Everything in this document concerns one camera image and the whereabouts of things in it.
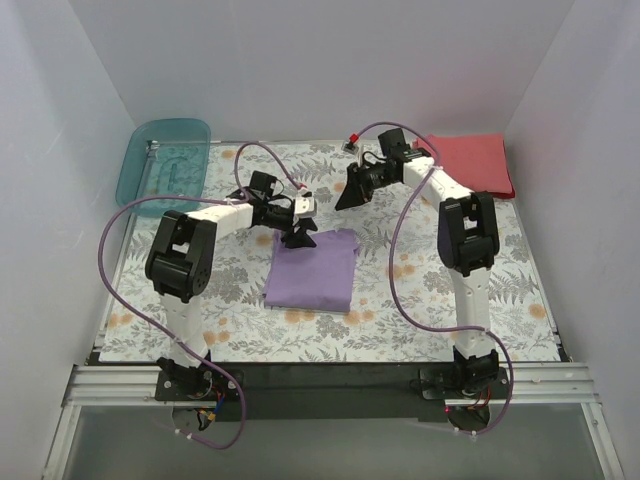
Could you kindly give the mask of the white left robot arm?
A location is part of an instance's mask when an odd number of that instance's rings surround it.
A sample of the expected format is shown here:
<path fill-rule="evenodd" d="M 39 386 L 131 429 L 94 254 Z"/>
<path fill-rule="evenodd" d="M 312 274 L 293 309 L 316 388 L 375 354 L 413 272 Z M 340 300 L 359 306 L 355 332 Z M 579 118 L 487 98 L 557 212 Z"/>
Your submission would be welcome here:
<path fill-rule="evenodd" d="M 254 172 L 249 185 L 213 205 L 188 213 L 162 216 L 145 265 L 145 275 L 160 296 L 167 328 L 176 335 L 168 358 L 186 367 L 178 387 L 193 400 L 205 398 L 213 386 L 211 373 L 200 367 L 209 354 L 204 338 L 200 295 L 211 278 L 216 242 L 239 231 L 264 226 L 280 233 L 287 249 L 314 248 L 309 235 L 317 205 L 304 186 L 290 198 L 274 192 L 276 177 Z"/>

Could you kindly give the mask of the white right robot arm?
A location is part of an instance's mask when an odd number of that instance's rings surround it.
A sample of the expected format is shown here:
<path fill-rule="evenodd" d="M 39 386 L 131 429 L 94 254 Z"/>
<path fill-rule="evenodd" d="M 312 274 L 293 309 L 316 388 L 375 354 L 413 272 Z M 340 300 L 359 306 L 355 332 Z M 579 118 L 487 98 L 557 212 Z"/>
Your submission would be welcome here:
<path fill-rule="evenodd" d="M 382 156 L 374 162 L 360 158 L 346 168 L 347 180 L 335 205 L 337 211 L 363 206 L 373 193 L 394 184 L 413 190 L 403 207 L 390 244 L 389 272 L 394 272 L 396 243 L 404 219 L 417 198 L 437 210 L 437 251 L 452 280 L 456 325 L 428 327 L 413 320 L 401 306 L 395 280 L 389 278 L 399 313 L 412 325 L 433 333 L 453 333 L 454 358 L 458 361 L 495 360 L 503 349 L 491 332 L 488 287 L 500 249 L 494 200 L 487 192 L 474 192 L 447 174 L 441 155 L 429 140 L 422 147 L 406 141 L 404 128 L 393 123 L 378 136 Z"/>

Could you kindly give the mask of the purple t shirt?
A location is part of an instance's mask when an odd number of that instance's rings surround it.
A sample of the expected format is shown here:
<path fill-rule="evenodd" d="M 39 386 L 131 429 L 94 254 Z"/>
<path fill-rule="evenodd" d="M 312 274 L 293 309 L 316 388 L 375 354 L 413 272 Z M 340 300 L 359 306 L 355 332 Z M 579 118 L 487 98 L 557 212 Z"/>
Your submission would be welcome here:
<path fill-rule="evenodd" d="M 280 236 L 274 235 L 264 305 L 347 313 L 359 254 L 356 232 L 329 230 L 312 239 L 314 247 L 288 249 Z"/>

